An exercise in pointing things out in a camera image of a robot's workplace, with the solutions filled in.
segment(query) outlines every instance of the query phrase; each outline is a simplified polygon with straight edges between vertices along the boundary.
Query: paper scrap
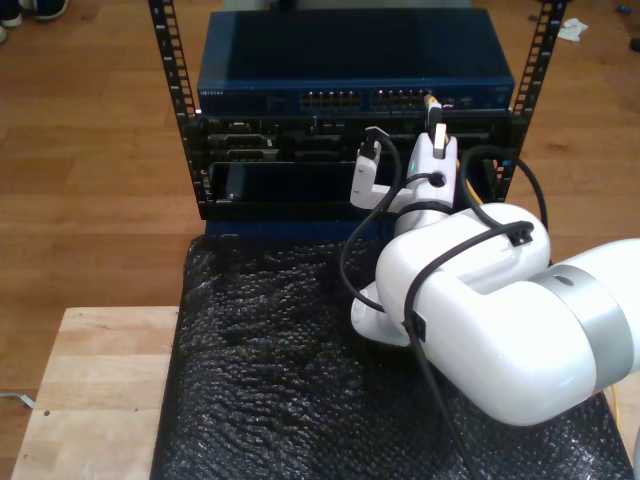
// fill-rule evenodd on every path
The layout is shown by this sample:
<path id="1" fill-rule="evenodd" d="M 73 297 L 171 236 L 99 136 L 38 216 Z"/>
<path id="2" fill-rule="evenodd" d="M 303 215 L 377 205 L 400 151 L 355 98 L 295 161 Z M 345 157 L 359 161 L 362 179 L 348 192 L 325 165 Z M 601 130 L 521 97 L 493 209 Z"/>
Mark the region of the paper scrap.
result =
<path id="1" fill-rule="evenodd" d="M 577 18 L 571 18 L 564 22 L 564 26 L 558 32 L 558 37 L 569 40 L 570 42 L 579 42 L 580 34 L 587 28 L 589 28 L 589 26 Z"/>

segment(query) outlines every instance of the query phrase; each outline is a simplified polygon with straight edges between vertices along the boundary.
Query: table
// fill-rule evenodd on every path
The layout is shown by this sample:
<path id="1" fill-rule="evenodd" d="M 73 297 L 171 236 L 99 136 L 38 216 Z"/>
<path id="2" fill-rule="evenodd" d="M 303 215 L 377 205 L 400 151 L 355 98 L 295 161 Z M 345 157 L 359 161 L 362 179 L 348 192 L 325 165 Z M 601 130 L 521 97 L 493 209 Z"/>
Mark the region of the table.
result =
<path id="1" fill-rule="evenodd" d="M 12 480 L 149 478 L 178 307 L 71 308 Z M 633 450 L 640 375 L 618 384 Z"/>

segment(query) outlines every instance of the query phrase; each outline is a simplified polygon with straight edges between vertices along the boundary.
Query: blue network switch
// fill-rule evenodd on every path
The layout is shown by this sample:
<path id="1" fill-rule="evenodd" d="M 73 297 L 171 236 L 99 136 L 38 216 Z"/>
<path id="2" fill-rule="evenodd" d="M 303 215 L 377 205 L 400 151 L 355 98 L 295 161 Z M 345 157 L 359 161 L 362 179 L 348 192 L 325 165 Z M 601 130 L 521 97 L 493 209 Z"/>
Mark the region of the blue network switch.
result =
<path id="1" fill-rule="evenodd" d="M 214 117 L 403 115 L 506 109 L 514 80 L 483 9 L 211 15 L 198 82 Z"/>

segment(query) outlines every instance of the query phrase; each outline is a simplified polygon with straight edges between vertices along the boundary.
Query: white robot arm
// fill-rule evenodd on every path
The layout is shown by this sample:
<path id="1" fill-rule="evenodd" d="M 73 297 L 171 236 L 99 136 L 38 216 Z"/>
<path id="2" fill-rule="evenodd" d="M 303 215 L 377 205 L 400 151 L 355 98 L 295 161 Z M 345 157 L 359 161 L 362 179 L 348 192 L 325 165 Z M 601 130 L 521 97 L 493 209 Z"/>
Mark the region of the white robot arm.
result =
<path id="1" fill-rule="evenodd" d="M 430 137 L 422 134 L 409 176 L 446 171 L 449 188 L 418 180 L 390 211 L 425 200 L 452 204 L 455 139 L 443 159 L 433 152 Z M 371 175 L 364 163 L 358 159 L 352 203 L 372 208 L 361 198 L 380 186 L 373 185 L 375 170 Z M 379 200 L 373 195 L 368 201 Z M 494 236 L 447 261 L 419 285 L 413 310 L 426 358 L 479 408 L 512 425 L 545 421 L 640 369 L 640 297 L 634 279 L 640 271 L 640 240 L 603 245 L 549 267 L 549 236 L 534 215 L 502 203 L 481 208 L 500 223 L 530 222 L 530 241 L 514 246 L 506 235 Z M 408 345 L 405 300 L 418 274 L 452 247 L 488 230 L 470 209 L 451 216 L 420 210 L 401 216 L 396 238 L 378 260 L 376 281 L 360 292 L 384 312 L 354 300 L 356 331 Z"/>

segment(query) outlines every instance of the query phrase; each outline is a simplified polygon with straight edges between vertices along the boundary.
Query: black bubble wrap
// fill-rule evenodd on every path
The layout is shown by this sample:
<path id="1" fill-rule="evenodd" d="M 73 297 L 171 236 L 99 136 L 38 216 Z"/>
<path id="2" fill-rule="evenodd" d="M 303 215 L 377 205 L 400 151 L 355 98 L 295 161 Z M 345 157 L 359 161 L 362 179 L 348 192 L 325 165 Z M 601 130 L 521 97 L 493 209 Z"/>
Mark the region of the black bubble wrap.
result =
<path id="1" fill-rule="evenodd" d="M 469 478 L 411 352 L 351 328 L 339 247 L 193 242 L 152 479 Z M 378 253 L 355 247 L 355 285 Z M 517 428 L 440 381 L 486 478 L 633 476 L 602 395 Z"/>

